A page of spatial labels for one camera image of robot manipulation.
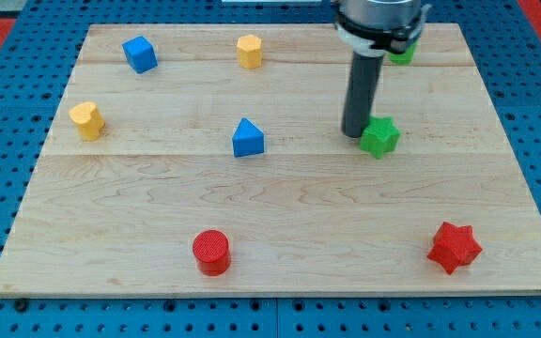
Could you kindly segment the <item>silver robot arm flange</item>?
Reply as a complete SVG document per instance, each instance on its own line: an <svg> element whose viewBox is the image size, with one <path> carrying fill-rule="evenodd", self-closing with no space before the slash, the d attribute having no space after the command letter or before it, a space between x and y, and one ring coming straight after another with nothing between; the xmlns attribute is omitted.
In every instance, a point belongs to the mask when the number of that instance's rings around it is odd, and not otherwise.
<svg viewBox="0 0 541 338"><path fill-rule="evenodd" d="M361 56L404 54L422 35L431 8L421 0L343 0L337 36Z"/></svg>

